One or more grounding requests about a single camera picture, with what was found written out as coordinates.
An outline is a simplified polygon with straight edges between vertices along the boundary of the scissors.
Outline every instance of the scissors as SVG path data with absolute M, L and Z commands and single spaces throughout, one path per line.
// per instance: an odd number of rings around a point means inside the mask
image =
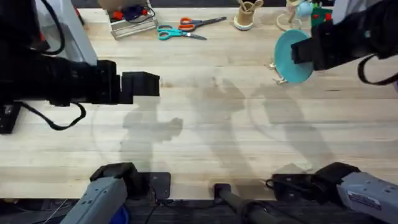
M 184 32 L 182 30 L 174 29 L 170 25 L 160 25 L 157 28 L 157 36 L 159 40 L 169 40 L 172 37 L 190 37 L 198 40 L 207 40 L 206 37 Z
M 216 18 L 216 19 L 208 19 L 205 21 L 193 20 L 191 18 L 184 17 L 180 20 L 181 25 L 178 26 L 178 29 L 185 31 L 185 32 L 193 32 L 198 27 L 208 25 L 208 24 L 213 24 L 216 22 L 224 21 L 224 20 L 226 20 L 226 17 L 220 17 L 220 18 Z

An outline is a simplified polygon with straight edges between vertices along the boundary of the red-handled scissors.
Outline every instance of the red-handled scissors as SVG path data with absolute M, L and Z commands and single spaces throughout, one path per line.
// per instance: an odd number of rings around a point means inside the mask
M 193 20 L 191 18 L 184 17 L 180 20 L 181 25 L 178 26 L 178 29 L 185 31 L 185 32 L 193 32 L 198 27 L 208 25 L 208 24 L 213 24 L 216 22 L 224 21 L 224 20 L 226 20 L 226 17 L 220 17 L 220 18 L 216 18 L 216 19 L 208 19 L 205 21 Z

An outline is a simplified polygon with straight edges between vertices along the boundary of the wooden table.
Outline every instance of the wooden table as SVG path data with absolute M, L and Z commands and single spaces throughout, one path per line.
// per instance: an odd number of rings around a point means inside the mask
M 334 161 L 398 183 L 398 93 L 362 84 L 358 61 L 301 85 L 276 85 L 266 68 L 281 35 L 276 10 L 260 9 L 255 28 L 241 32 L 233 27 L 237 9 L 156 9 L 172 25 L 182 16 L 228 17 L 196 31 L 207 41 L 164 42 L 154 30 L 116 42 L 102 10 L 81 10 L 98 57 L 117 62 L 120 73 L 160 75 L 161 97 L 86 105 L 87 118 L 62 132 L 23 111 L 15 133 L 0 137 L 0 198 L 78 198 L 99 166 L 115 162 L 169 171 L 172 198 L 185 199 L 211 198 L 217 182 L 270 198 L 260 179 Z M 396 62 L 370 62 L 368 73 L 388 76 Z M 78 115 L 73 107 L 32 105 L 60 124 Z

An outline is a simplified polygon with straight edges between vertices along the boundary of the teal plate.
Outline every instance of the teal plate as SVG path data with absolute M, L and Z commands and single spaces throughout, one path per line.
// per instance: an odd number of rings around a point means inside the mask
M 313 63 L 294 64 L 292 60 L 291 45 L 309 36 L 301 30 L 292 29 L 284 32 L 275 46 L 274 60 L 279 75 L 290 83 L 302 83 L 307 80 L 313 72 Z

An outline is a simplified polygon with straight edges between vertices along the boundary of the green object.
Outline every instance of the green object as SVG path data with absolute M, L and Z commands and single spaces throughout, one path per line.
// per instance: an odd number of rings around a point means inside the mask
M 308 39 L 309 36 L 301 30 L 291 29 L 284 32 L 276 43 L 274 63 L 279 75 L 289 83 L 302 83 L 313 72 L 313 63 L 294 64 L 292 60 L 292 44 Z
M 191 34 L 188 32 L 180 31 L 179 29 L 174 29 L 170 25 L 160 25 L 157 27 L 157 36 L 159 40 L 169 40 L 172 37 L 190 37 L 198 40 L 207 40 L 205 37 Z
M 324 22 L 326 19 L 326 14 L 328 14 L 328 13 L 331 14 L 332 12 L 333 12 L 333 10 L 331 10 L 331 9 L 322 9 L 320 7 L 316 7 L 312 11 L 311 26 L 315 27 L 315 26 L 321 24 L 322 22 Z

